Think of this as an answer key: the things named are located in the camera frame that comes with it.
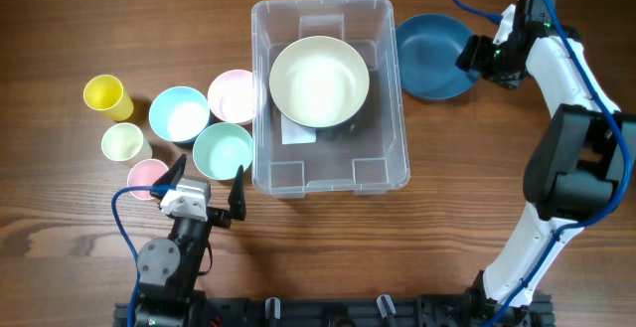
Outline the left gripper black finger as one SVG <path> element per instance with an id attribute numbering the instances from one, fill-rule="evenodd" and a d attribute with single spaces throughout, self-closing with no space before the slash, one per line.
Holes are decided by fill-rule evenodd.
<path id="1" fill-rule="evenodd" d="M 187 156 L 182 154 L 168 171 L 155 181 L 151 187 L 150 195 L 152 197 L 164 197 L 169 190 L 175 190 L 185 173 L 186 162 Z"/>
<path id="2" fill-rule="evenodd" d="M 239 221 L 244 221 L 246 217 L 243 174 L 244 168 L 239 165 L 228 197 L 231 218 Z"/>

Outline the pink cup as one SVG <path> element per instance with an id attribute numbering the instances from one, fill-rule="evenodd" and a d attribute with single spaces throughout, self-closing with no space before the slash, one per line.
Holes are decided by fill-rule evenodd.
<path id="1" fill-rule="evenodd" d="M 145 159 L 137 163 L 129 172 L 127 185 L 152 186 L 161 176 L 168 171 L 168 166 L 157 159 Z"/>

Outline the dark blue plate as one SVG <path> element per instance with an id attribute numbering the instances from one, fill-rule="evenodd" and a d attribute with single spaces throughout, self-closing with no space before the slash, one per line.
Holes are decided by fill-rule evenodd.
<path id="1" fill-rule="evenodd" d="M 401 87 L 428 101 L 443 101 L 468 91 L 480 79 L 474 70 L 456 66 L 472 31 L 455 18 L 422 14 L 396 29 Z"/>
<path id="2" fill-rule="evenodd" d="M 292 110 L 282 112 L 282 116 L 304 127 L 327 129 L 353 124 L 356 114 L 345 117 L 339 111 L 329 110 Z"/>

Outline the cream plate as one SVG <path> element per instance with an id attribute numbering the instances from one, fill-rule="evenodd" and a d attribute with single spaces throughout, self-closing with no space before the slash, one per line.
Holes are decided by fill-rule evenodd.
<path id="1" fill-rule="evenodd" d="M 362 108 L 370 74 L 362 56 L 348 43 L 312 36 L 287 46 L 269 73 L 269 94 L 282 112 L 339 111 L 349 117 Z"/>

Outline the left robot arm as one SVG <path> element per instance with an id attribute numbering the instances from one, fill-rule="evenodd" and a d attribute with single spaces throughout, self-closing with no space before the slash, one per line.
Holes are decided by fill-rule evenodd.
<path id="1" fill-rule="evenodd" d="M 239 165 L 226 209 L 209 205 L 211 188 L 204 181 L 184 177 L 182 155 L 150 187 L 162 214 L 173 221 L 167 238 L 144 245 L 135 258 L 137 279 L 130 299 L 128 326 L 198 326 L 206 294 L 195 289 L 205 255 L 212 254 L 213 228 L 227 229 L 246 216 L 244 166 Z"/>

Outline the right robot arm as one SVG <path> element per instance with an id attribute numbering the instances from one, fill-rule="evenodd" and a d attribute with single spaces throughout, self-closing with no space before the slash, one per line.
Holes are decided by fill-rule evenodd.
<path id="1" fill-rule="evenodd" d="M 533 77 L 551 115 L 525 169 L 522 217 L 477 280 L 476 315 L 485 326 L 526 311 L 558 254 L 617 208 L 632 176 L 635 117 L 602 91 L 577 32 L 560 25 L 555 2 L 517 0 L 492 16 L 496 36 L 472 36 L 456 61 L 507 89 Z"/>

